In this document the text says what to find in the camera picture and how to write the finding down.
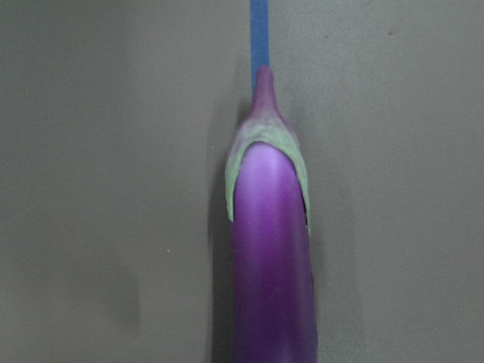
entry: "purple eggplant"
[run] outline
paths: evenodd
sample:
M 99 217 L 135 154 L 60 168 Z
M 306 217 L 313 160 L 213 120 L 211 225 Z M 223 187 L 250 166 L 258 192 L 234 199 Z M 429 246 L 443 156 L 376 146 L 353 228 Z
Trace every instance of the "purple eggplant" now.
M 316 363 L 306 167 L 278 112 L 273 76 L 257 74 L 252 110 L 225 170 L 232 221 L 234 363 Z

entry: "gray wall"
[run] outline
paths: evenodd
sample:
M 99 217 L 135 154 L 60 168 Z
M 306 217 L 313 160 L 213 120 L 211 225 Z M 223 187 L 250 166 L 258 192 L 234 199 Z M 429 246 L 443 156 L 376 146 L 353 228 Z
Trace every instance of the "gray wall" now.
M 270 20 L 320 361 L 480 363 L 484 2 L 278 1 Z M 0 41 L 0 361 L 225 363 L 248 2 L 3 2 Z

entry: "blue tape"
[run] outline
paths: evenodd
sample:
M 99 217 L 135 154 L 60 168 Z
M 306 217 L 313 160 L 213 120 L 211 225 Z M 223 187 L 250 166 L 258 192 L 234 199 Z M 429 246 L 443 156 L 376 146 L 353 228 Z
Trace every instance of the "blue tape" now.
M 268 0 L 250 0 L 250 66 L 252 93 L 256 87 L 257 70 L 269 65 Z

